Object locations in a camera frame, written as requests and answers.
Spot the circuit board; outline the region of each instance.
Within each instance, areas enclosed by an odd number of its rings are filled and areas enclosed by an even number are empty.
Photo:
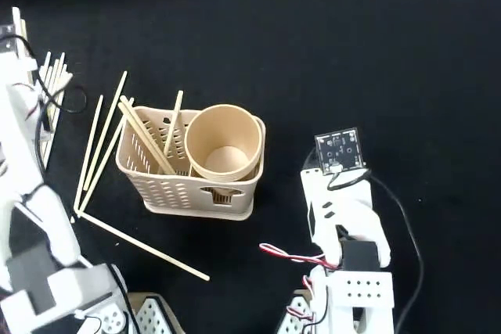
[[[315,136],[316,152],[324,175],[364,168],[357,128]]]

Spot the red and white wire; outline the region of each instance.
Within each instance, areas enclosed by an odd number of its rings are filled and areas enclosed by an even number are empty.
[[[304,314],[304,313],[298,311],[296,308],[293,308],[291,306],[288,306],[285,309],[286,309],[288,314],[290,314],[291,316],[294,316],[296,318],[299,318],[300,320],[313,321],[313,316],[311,314]]]
[[[307,277],[306,275],[303,275],[303,286],[308,289],[308,291],[311,293],[312,297],[315,296],[313,293],[313,286],[312,286],[312,280]]]
[[[317,265],[322,265],[325,268],[328,269],[335,269],[337,268],[336,265],[332,265],[325,261],[323,259],[324,254],[319,254],[317,256],[300,256],[297,254],[288,254],[285,250],[281,250],[280,248],[268,244],[267,242],[262,242],[259,244],[259,249],[261,249],[263,252],[269,253],[273,256],[280,257],[280,258],[286,258],[288,260],[291,260],[293,262],[309,262],[311,264],[317,264]]]

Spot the perforated metal plate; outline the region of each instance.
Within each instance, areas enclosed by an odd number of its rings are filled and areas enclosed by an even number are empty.
[[[168,324],[168,318],[154,298],[144,300],[144,304],[135,318],[141,334],[174,334]]]
[[[306,299],[303,296],[296,296],[292,299],[290,302],[289,306],[292,308],[296,309],[297,311],[300,311],[301,313],[304,314],[311,314],[312,311],[310,310],[310,307],[308,303],[306,302]],[[301,334],[301,331],[303,330],[303,325],[306,325],[309,321],[306,320],[300,320],[297,317],[294,317],[288,313],[285,314],[283,317],[282,322],[280,323],[280,327],[277,330],[277,334]],[[309,334],[309,330],[306,329],[304,334]]]

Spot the cup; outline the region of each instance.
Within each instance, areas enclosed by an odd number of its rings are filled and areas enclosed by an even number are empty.
[[[261,156],[262,130],[254,116],[233,105],[200,111],[189,123],[185,150],[193,169],[210,181],[246,177]]]

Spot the black cable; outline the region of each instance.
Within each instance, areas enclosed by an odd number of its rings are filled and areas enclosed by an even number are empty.
[[[317,326],[318,324],[321,324],[326,319],[326,317],[327,317],[327,311],[328,310],[329,310],[329,287],[326,286],[326,309],[323,312],[322,318],[320,318],[316,322],[312,322],[310,324],[306,324],[305,326],[303,326],[303,329],[301,330],[301,334],[305,334],[306,333],[306,328],[309,328],[310,326]]]
[[[350,180],[350,181],[347,181],[346,183],[342,183],[342,184],[338,184],[338,185],[331,185],[331,183],[334,182],[334,180],[337,178],[337,176],[334,174],[333,178],[330,179],[330,182],[327,185],[327,189],[329,191],[337,191],[339,189],[351,187],[352,185],[355,185],[355,184],[361,182],[362,180],[366,180],[370,176],[370,174],[371,174],[370,170],[367,169],[363,174],[361,174],[360,176],[358,176],[357,178],[355,178],[353,180]]]
[[[54,96],[57,96],[59,93],[63,92],[66,87],[59,89],[54,93]],[[38,169],[40,170],[41,178],[45,180],[46,174],[45,174],[45,166],[44,166],[44,160],[41,157],[41,150],[40,150],[40,132],[41,132],[41,125],[44,120],[45,112],[47,111],[47,108],[51,102],[47,102],[44,106],[41,107],[40,109],[40,115],[38,116],[37,123],[34,127],[34,155],[37,160],[37,165]]]
[[[419,264],[419,277],[417,280],[417,285],[416,288],[414,289],[414,292],[412,296],[409,298],[409,301],[407,301],[407,304],[404,306],[404,309],[402,310],[402,313],[400,314],[400,317],[397,320],[397,325],[395,326],[395,334],[400,334],[402,330],[403,323],[405,319],[407,318],[407,315],[409,314],[411,308],[413,307],[414,303],[416,302],[416,299],[418,295],[420,294],[420,291],[423,287],[423,280],[424,280],[424,261],[421,256],[420,248],[417,245],[416,237],[414,236],[413,229],[411,228],[409,218],[407,217],[407,213],[405,211],[404,206],[398,199],[398,197],[391,191],[391,189],[388,188],[387,185],[385,185],[381,180],[376,178],[375,176],[371,176],[371,180],[377,183],[389,196],[390,198],[395,201],[395,203],[398,205],[398,208],[402,212],[402,216],[404,217],[404,222],[405,226],[407,227],[407,232],[409,233],[409,237],[413,242],[414,245],[414,250],[416,251],[416,257],[417,261]]]
[[[132,306],[131,306],[131,302],[128,300],[128,297],[127,297],[127,293],[125,292],[125,289],[121,283],[121,280],[120,278],[118,278],[118,275],[117,275],[117,272],[115,271],[115,269],[113,269],[113,267],[110,265],[110,264],[106,264],[106,266],[108,267],[108,269],[110,270],[110,273],[111,275],[113,276],[113,279],[115,280],[115,282],[117,283],[118,285],[118,288],[120,289],[120,292],[122,294],[122,297],[124,298],[125,300],[125,305],[127,306],[127,310],[128,310],[128,313],[129,315],[131,316],[131,320],[132,320],[132,323],[134,324],[135,326],[135,330],[137,332],[141,332],[139,330],[139,325],[138,325],[138,322],[137,320],[135,319],[135,316],[134,316],[134,311],[132,310]]]
[[[85,318],[95,318],[96,320],[99,320],[99,327],[97,328],[97,330],[94,331],[94,334],[97,334],[99,330],[101,330],[101,327],[103,326],[103,320],[101,320],[101,318],[96,316],[85,316]]]
[[[0,37],[0,43],[2,43],[3,41],[10,40],[10,39],[19,39],[20,41],[22,41],[24,47],[26,48],[26,50],[28,51],[28,53],[30,54],[30,56],[33,59],[37,59],[37,56],[35,55],[32,47],[30,45],[30,42],[28,42],[26,40],[26,38],[24,38],[21,35],[18,35],[18,34],[6,34],[6,35],[3,35],[3,36]],[[84,94],[84,105],[82,106],[81,109],[77,109],[77,110],[70,109],[70,108],[64,107],[62,104],[60,105],[56,101],[56,98],[57,98],[57,94],[56,93],[54,93],[54,95],[51,95],[49,93],[49,90],[47,89],[47,86],[45,86],[44,81],[41,79],[40,72],[38,72],[38,70],[34,71],[34,75],[35,75],[35,79],[38,80],[38,82],[40,83],[41,89],[44,92],[44,94],[47,96],[48,101],[51,104],[53,104],[55,107],[57,107],[58,109],[66,112],[66,113],[81,113],[81,112],[83,112],[87,108],[87,95],[85,94],[85,91],[81,87],[74,87],[74,88],[75,89],[79,89],[79,90],[81,90],[83,92],[83,94]]]

